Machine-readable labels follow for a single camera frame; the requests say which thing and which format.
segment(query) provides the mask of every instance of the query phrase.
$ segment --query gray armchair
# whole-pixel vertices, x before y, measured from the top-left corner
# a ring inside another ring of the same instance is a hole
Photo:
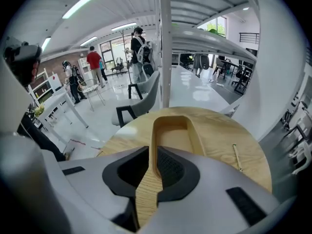
[[[159,76],[159,71],[155,71],[147,81],[129,84],[129,99],[120,100],[118,102],[116,110],[112,115],[113,125],[123,127],[133,119],[148,113],[156,101]],[[135,87],[140,99],[131,98],[132,87]],[[148,93],[145,98],[142,97],[141,91]]]

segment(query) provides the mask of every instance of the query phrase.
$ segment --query fluorescent light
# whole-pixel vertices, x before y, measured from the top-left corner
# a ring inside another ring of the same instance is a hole
[[[44,51],[45,47],[48,45],[49,41],[51,40],[51,37],[47,37],[44,42],[43,45],[41,46],[42,52]]]
[[[115,31],[115,30],[118,30],[118,29],[122,29],[122,28],[125,28],[125,27],[129,27],[129,26],[133,26],[133,25],[136,25],[136,23],[132,22],[132,23],[125,24],[125,25],[122,25],[122,26],[118,26],[116,28],[113,28],[112,31]]]
[[[86,45],[87,43],[89,43],[89,42],[95,40],[96,38],[97,38],[97,37],[92,37],[92,38],[90,38],[89,40],[86,40],[83,44],[80,44],[80,46],[84,46],[84,45]]]
[[[87,2],[91,0],[79,0],[73,7],[69,9],[63,16],[63,19],[68,19],[71,17],[72,14],[74,14],[78,9],[80,9],[82,6],[84,6]]]

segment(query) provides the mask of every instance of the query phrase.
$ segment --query wooden panel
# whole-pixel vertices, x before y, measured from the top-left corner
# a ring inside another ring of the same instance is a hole
[[[109,155],[138,146],[150,146],[154,120],[160,116],[175,115],[185,115],[192,121],[206,156],[238,169],[233,150],[233,143],[236,143],[243,173],[269,192],[272,191],[269,165],[258,142],[236,121],[203,108],[165,108],[140,116],[121,128],[98,155]],[[151,157],[150,153],[149,168],[136,190],[136,208],[141,226],[156,211],[157,193],[162,190],[161,181],[153,173]]]

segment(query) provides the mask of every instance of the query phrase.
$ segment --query jeans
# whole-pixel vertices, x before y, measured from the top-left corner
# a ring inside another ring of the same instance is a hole
[[[137,63],[132,63],[132,72],[133,72],[133,82],[134,83],[139,83],[144,81],[144,79],[141,79],[141,77],[144,75],[142,72],[142,64],[137,62]]]
[[[96,69],[91,69],[91,73],[92,73],[92,78],[93,78],[93,84],[97,85],[97,77],[101,78],[99,79],[99,82],[101,84],[101,87],[104,87],[104,83],[101,77],[101,70],[100,68],[96,68]]]

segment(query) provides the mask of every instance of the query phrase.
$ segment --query person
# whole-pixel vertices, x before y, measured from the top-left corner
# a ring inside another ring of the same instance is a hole
[[[6,63],[26,90],[28,85],[36,79],[41,53],[42,49],[39,46],[24,43],[17,48],[7,47],[5,49]],[[68,160],[70,157],[69,153],[62,154],[57,146],[33,124],[28,113],[23,115],[17,133],[31,138],[41,149],[52,152],[58,162]]]
[[[99,68],[100,68],[100,70],[101,70],[101,73],[102,73],[102,76],[103,76],[103,78],[104,78],[104,80],[105,80],[105,83],[108,83],[106,74],[105,74],[105,72],[104,72],[104,69],[105,69],[106,67],[103,66],[103,62],[102,62],[102,61],[99,61]]]
[[[66,60],[63,61],[63,67],[65,68],[66,76],[69,79],[70,92],[72,93],[75,99],[75,104],[80,102],[78,94],[80,95],[80,99],[87,99],[87,97],[84,96],[83,92],[78,89],[78,86],[79,86],[78,75],[77,75],[75,68],[72,67],[70,62]]]
[[[141,36],[142,33],[143,33],[143,29],[140,27],[135,28],[133,31],[134,36],[141,38],[142,42],[145,43],[145,39]],[[127,53],[132,54],[131,63],[132,63],[134,83],[141,82],[140,77],[142,75],[142,64],[139,63],[137,60],[137,52],[139,51],[140,47],[141,47],[140,42],[136,38],[133,38],[131,40],[131,49],[126,50],[126,54]]]
[[[195,54],[194,55],[194,63],[193,63],[193,72],[197,77],[200,77],[200,73],[202,70],[201,66],[200,66],[200,56],[201,54]]]
[[[99,68],[99,62],[102,62],[102,64],[104,65],[104,62],[102,60],[102,57],[94,51],[94,47],[91,46],[90,47],[90,53],[87,55],[87,63],[90,64],[90,69],[91,69],[91,73],[92,73],[92,78],[93,78],[93,83],[94,85],[96,85],[97,82],[97,77],[100,78],[101,77],[101,70]],[[105,85],[103,84],[103,80],[99,79],[101,88],[105,87]]]

